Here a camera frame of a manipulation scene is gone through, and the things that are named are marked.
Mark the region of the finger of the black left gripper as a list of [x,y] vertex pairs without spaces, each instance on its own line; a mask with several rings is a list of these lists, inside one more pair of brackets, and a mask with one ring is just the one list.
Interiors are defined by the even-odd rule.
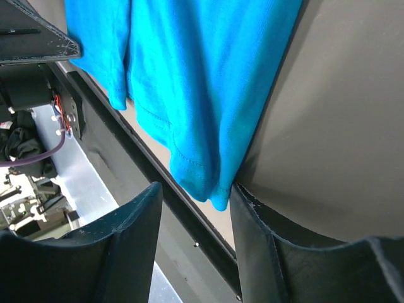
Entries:
[[21,1],[1,1],[1,64],[66,61],[81,57],[79,43]]

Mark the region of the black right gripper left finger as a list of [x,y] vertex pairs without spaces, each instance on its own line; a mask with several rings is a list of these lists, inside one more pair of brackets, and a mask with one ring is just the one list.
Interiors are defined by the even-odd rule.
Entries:
[[162,185],[58,239],[1,233],[2,302],[147,302]]

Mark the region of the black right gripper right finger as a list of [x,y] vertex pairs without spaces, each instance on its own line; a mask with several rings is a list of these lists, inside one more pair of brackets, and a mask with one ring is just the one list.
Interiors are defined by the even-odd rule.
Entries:
[[230,212],[244,302],[402,302],[403,239],[342,242],[264,205],[240,184]]

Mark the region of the bright blue t shirt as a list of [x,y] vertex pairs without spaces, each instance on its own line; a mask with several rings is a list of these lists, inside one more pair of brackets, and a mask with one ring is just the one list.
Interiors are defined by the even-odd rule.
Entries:
[[171,154],[191,197],[227,208],[301,1],[66,1],[74,64]]

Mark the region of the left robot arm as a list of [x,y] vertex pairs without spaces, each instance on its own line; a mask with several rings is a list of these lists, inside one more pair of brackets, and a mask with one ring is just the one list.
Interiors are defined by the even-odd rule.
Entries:
[[58,66],[80,55],[79,44],[27,1],[1,1],[1,121],[15,111],[57,105],[66,128],[80,138],[82,99]]

